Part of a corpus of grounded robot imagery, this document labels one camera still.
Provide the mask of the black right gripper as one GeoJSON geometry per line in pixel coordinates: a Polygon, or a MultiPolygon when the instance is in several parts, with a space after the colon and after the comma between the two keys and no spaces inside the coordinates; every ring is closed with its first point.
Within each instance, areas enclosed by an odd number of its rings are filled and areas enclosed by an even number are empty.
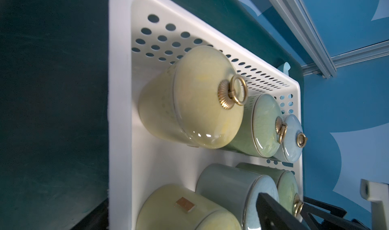
{"type": "Polygon", "coordinates": [[[344,219],[347,211],[335,205],[304,196],[304,202],[328,210],[316,215],[314,212],[302,211],[301,216],[311,230],[369,230],[358,221],[344,219]]]}

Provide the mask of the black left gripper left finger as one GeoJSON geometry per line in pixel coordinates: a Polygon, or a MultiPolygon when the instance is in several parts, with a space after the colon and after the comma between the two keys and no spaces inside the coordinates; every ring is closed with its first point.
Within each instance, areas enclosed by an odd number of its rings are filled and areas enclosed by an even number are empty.
{"type": "Polygon", "coordinates": [[[109,199],[105,199],[71,230],[108,230],[109,229],[109,199]]]}

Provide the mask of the yellow tea canister front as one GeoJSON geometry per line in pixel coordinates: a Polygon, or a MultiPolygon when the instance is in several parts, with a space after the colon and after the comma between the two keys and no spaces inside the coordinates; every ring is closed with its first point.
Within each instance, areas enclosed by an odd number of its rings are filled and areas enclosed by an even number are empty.
{"type": "Polygon", "coordinates": [[[137,230],[240,230],[237,218],[213,201],[177,184],[155,190],[144,203],[137,230]]]}

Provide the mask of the white perforated plastic basket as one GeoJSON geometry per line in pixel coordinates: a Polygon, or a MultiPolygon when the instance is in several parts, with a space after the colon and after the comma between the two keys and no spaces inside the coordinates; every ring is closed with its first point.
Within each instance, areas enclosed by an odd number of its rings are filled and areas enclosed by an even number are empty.
{"type": "Polygon", "coordinates": [[[240,5],[238,0],[109,0],[108,6],[109,227],[133,230],[140,209],[160,186],[196,187],[210,164],[266,165],[224,150],[193,148],[159,139],[142,124],[143,87],[179,56],[212,45],[249,76],[250,92],[268,92],[301,117],[301,65],[240,5]],[[289,76],[277,68],[288,62],[289,76]]]}

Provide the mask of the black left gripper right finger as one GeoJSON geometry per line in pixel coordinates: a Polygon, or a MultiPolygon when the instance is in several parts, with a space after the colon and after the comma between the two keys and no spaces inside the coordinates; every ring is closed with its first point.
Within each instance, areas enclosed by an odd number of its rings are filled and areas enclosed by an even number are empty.
{"type": "Polygon", "coordinates": [[[256,210],[262,230],[307,229],[267,193],[258,194],[256,210]]]}

